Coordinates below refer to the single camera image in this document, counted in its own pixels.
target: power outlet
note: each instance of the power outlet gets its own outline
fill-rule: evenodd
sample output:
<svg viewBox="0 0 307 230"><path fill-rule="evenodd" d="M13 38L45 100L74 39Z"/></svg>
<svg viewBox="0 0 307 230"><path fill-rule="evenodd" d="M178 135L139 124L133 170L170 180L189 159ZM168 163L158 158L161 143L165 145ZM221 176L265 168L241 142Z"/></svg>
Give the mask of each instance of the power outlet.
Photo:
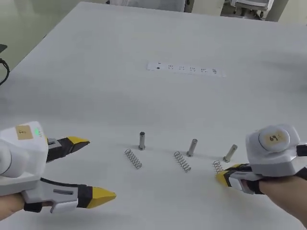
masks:
<svg viewBox="0 0 307 230"><path fill-rule="evenodd" d="M224 73L220 70L208 69L192 65L175 65L166 64L162 62L149 62L147 65L147 69L156 71L169 71L172 73L225 77Z"/></svg>

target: numbered label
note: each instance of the numbered label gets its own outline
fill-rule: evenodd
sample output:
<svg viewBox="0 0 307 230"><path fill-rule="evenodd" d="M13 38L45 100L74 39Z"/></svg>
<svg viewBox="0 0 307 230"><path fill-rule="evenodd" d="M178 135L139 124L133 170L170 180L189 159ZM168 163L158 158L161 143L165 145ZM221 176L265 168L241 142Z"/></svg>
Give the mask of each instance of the numbered label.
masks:
<svg viewBox="0 0 307 230"><path fill-rule="evenodd" d="M33 139L30 126L16 126L17 138L19 140Z"/></svg>
<svg viewBox="0 0 307 230"><path fill-rule="evenodd" d="M265 135L266 145L271 146L281 142L287 142L288 138L284 135L282 131L277 131L275 133L269 133Z"/></svg>

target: table surface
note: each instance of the table surface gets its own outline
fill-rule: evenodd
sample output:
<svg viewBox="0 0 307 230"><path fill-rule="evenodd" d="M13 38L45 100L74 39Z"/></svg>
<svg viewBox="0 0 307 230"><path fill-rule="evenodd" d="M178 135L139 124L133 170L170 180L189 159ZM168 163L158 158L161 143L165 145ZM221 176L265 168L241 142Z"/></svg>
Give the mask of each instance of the table surface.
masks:
<svg viewBox="0 0 307 230"><path fill-rule="evenodd" d="M20 212L23 230L303 229L263 195L215 180L214 160L245 135L288 123L307 139L307 29L277 23L80 3L1 87L0 128L31 120L86 148L46 166L45 178L101 186L117 198L70 213ZM225 78L148 71L148 61L217 68ZM137 150L139 132L146 150ZM198 139L192 170L173 157ZM124 155L131 148L143 166Z"/></svg>

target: finger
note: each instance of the finger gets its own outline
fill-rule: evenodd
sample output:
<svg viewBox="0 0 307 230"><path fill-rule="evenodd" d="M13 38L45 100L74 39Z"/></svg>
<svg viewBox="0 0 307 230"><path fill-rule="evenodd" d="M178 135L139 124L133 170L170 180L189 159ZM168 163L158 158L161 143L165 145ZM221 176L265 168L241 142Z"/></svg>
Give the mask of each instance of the finger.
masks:
<svg viewBox="0 0 307 230"><path fill-rule="evenodd" d="M0 196L0 220L23 209L24 199L20 194Z"/></svg>

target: coil spring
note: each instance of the coil spring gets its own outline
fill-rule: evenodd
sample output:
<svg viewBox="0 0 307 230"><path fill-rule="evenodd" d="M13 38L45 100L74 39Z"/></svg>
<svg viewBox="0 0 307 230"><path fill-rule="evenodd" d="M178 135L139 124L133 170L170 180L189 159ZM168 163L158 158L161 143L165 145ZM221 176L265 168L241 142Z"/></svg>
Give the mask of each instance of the coil spring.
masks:
<svg viewBox="0 0 307 230"><path fill-rule="evenodd" d="M191 170L191 167L188 165L187 161L184 159L184 157L181 155L179 151L174 153L174 157L180 164L180 167L183 168L183 170L187 173Z"/></svg>
<svg viewBox="0 0 307 230"><path fill-rule="evenodd" d="M213 161L212 163L213 167L215 168L216 172L219 173L221 171L224 171L222 164L220 161Z"/></svg>
<svg viewBox="0 0 307 230"><path fill-rule="evenodd" d="M134 155L134 153L131 151L131 149L127 149L125 151L125 154L127 155L127 157L129 158L129 160L131 161L131 163L134 165L134 167L136 169L139 169L140 167L142 167L142 163L139 161L139 159Z"/></svg>

